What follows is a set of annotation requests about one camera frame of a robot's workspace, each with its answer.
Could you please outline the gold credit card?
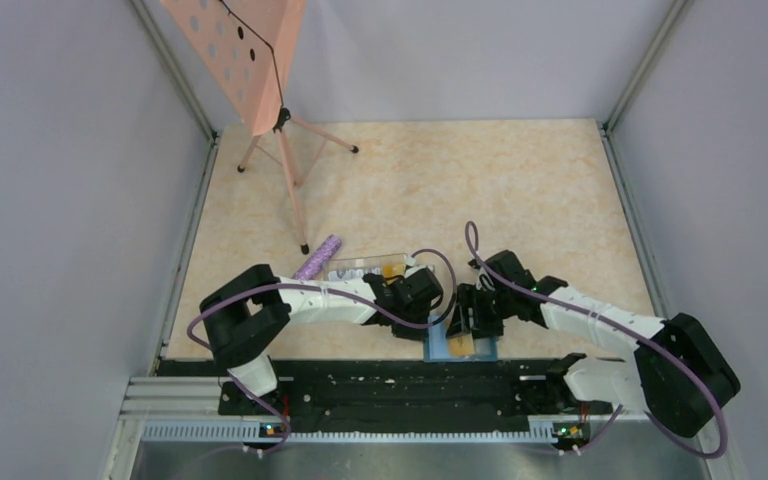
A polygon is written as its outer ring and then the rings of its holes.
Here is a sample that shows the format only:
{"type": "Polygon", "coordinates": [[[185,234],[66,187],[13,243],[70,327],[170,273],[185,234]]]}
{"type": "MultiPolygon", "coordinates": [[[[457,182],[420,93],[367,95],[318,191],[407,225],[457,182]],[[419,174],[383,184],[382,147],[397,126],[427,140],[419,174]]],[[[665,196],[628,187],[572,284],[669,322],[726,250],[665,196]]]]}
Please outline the gold credit card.
{"type": "Polygon", "coordinates": [[[474,339],[471,336],[461,336],[447,340],[448,352],[452,357],[469,357],[476,353],[474,339]]]}

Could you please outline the blue leather card holder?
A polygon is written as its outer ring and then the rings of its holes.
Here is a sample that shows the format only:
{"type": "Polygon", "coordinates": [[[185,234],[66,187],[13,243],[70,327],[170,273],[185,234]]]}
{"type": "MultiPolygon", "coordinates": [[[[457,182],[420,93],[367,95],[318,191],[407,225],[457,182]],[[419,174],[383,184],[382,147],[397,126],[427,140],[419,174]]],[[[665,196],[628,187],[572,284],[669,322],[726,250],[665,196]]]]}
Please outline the blue leather card holder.
{"type": "Polygon", "coordinates": [[[443,323],[428,330],[423,344],[426,363],[495,362],[498,360],[496,338],[474,339],[470,335],[446,337],[443,323]]]}

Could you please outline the clear plastic card box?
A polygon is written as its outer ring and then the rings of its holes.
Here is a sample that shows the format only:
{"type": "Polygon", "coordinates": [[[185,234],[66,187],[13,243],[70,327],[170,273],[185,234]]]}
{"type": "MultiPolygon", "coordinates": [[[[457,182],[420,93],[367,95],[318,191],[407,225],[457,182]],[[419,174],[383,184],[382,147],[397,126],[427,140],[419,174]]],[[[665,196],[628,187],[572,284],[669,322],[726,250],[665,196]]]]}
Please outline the clear plastic card box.
{"type": "Polygon", "coordinates": [[[331,259],[323,270],[322,279],[348,281],[362,278],[366,274],[391,278],[405,273],[406,261],[407,255],[405,253],[331,259]]]}

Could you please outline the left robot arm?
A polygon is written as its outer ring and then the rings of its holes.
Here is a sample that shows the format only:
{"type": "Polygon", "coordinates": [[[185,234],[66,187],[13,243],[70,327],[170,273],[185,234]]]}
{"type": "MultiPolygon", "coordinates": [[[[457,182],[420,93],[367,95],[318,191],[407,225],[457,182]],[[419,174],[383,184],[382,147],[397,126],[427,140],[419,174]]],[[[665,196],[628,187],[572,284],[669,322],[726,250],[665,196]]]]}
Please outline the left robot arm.
{"type": "Polygon", "coordinates": [[[205,328],[202,344],[215,364],[244,386],[243,401],[263,414],[281,397],[267,348],[287,326],[380,325],[397,338],[422,340],[443,294],[425,266],[392,277],[369,272],[322,281],[279,277],[269,265],[257,264],[206,296],[196,320],[205,328]]]}

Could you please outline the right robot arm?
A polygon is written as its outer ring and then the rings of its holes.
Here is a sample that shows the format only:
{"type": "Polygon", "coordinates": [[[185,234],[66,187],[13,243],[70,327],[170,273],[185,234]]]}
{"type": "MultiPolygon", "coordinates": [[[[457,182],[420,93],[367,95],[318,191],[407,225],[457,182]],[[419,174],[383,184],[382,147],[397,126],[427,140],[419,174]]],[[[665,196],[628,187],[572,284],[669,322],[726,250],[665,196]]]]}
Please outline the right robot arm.
{"type": "Polygon", "coordinates": [[[478,277],[458,286],[447,337],[498,338],[505,320],[516,317],[613,354],[611,360],[564,358],[559,376],[546,385],[554,409],[572,412],[584,401],[622,405],[681,438],[696,436],[709,422],[725,427],[723,408],[741,384],[697,318],[632,313],[557,277],[535,279],[509,250],[470,264],[478,277]]]}

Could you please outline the silver credit card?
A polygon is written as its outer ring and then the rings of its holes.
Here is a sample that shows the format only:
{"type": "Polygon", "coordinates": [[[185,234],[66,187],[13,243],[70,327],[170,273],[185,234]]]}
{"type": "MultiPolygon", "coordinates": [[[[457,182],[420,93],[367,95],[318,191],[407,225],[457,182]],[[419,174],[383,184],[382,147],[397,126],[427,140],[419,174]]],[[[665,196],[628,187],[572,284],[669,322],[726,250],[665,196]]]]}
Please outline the silver credit card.
{"type": "Polygon", "coordinates": [[[380,275],[381,267],[377,265],[336,264],[329,268],[325,278],[328,281],[348,281],[362,279],[367,274],[380,275]]]}

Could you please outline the purple glitter microphone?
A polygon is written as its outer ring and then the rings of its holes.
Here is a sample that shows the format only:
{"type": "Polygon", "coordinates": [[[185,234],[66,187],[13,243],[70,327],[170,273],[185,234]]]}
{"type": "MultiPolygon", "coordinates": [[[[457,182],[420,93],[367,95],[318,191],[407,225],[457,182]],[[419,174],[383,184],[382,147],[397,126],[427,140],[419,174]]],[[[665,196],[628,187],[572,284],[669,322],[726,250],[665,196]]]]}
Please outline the purple glitter microphone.
{"type": "Polygon", "coordinates": [[[293,274],[292,279],[300,281],[316,279],[341,246],[342,240],[337,235],[329,235],[293,274]]]}

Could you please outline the pink music stand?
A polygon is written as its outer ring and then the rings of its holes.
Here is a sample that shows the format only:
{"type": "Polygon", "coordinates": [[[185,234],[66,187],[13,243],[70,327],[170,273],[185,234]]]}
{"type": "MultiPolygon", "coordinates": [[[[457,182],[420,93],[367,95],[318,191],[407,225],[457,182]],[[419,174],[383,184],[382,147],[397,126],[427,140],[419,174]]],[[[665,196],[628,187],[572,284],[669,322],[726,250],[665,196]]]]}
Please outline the pink music stand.
{"type": "Polygon", "coordinates": [[[252,135],[237,166],[246,170],[260,138],[277,140],[281,166],[302,254],[310,253],[297,189],[304,182],[295,163],[286,125],[294,123],[356,154],[359,147],[290,112],[285,91],[305,16],[304,1],[163,1],[161,5],[199,55],[208,72],[252,135]]]}

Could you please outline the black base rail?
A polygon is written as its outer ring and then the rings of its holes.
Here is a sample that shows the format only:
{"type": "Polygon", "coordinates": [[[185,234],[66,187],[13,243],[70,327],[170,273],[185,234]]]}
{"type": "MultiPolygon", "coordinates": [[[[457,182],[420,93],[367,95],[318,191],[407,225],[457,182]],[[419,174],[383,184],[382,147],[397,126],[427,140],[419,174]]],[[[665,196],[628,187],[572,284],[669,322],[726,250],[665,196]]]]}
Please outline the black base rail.
{"type": "Polygon", "coordinates": [[[581,400],[563,381],[578,355],[478,362],[275,360],[277,388],[248,398],[211,361],[163,360],[161,378],[217,376],[222,416],[277,412],[261,433],[525,433],[540,416],[573,421],[631,413],[620,400],[581,400]]]}

